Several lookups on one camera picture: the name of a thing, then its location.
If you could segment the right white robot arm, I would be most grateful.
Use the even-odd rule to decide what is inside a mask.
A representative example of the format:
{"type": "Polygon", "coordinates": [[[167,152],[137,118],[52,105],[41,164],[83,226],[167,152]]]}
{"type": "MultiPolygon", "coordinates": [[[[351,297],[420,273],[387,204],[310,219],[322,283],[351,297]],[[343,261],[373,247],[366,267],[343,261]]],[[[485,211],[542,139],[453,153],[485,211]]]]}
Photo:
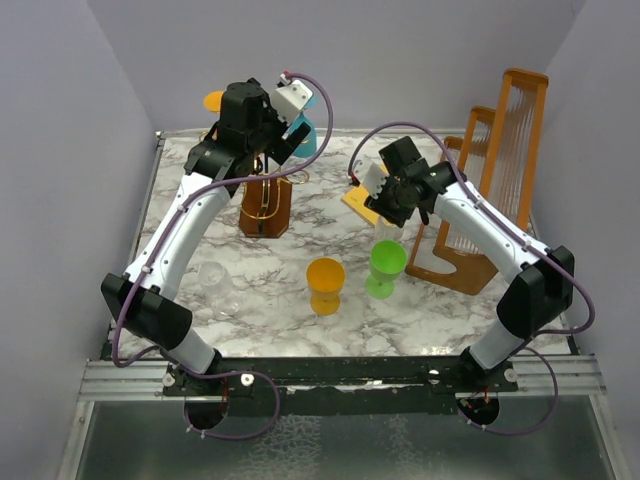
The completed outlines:
{"type": "Polygon", "coordinates": [[[398,227],[413,213],[423,221],[439,217],[463,233],[509,284],[496,321],[461,355],[461,383],[481,391],[494,381],[499,365],[571,306],[574,256],[565,247],[550,249],[514,225],[455,164],[428,164],[410,137],[379,154],[381,165],[361,162],[354,170],[368,193],[365,206],[398,227]]]}

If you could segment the orange plastic goblet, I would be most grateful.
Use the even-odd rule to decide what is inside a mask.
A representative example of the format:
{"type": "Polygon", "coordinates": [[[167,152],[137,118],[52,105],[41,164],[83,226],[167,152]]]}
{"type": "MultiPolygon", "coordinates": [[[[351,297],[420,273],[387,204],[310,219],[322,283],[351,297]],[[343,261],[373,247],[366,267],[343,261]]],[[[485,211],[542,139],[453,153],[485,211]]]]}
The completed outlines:
{"type": "Polygon", "coordinates": [[[223,94],[224,94],[223,91],[213,91],[208,93],[203,98],[204,108],[210,112],[219,113],[221,111],[223,94]]]}
{"type": "Polygon", "coordinates": [[[340,293],[346,273],[340,262],[324,257],[312,261],[306,270],[312,310],[322,316],[336,313],[341,305],[340,293]]]}

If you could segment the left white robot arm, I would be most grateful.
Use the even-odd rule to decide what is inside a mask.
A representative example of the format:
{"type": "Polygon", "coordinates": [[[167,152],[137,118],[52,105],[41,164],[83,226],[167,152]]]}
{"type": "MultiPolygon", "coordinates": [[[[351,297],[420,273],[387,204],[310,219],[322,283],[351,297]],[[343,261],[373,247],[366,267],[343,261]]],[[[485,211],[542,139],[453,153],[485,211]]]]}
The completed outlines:
{"type": "Polygon", "coordinates": [[[305,83],[287,77],[273,92],[255,79],[229,84],[218,120],[189,151],[175,198],[151,240],[123,274],[102,281],[116,324],[188,369],[186,382],[199,394],[220,385],[220,354],[195,331],[192,313],[175,301],[186,267],[255,160],[266,155],[283,164],[309,133],[307,125],[290,126],[312,97],[305,83]]]}

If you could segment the blue plastic goblet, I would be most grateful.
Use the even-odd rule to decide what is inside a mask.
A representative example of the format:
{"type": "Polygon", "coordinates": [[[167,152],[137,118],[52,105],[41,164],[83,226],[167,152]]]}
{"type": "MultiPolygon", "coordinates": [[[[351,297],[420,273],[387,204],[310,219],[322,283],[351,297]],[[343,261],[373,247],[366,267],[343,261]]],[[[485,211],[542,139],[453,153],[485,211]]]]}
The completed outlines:
{"type": "Polygon", "coordinates": [[[317,150],[317,132],[313,123],[305,116],[306,111],[316,103],[316,98],[313,97],[298,115],[295,121],[290,125],[288,134],[294,132],[300,125],[306,124],[309,127],[307,136],[301,141],[292,153],[293,157],[308,159],[313,156],[317,150]]]}

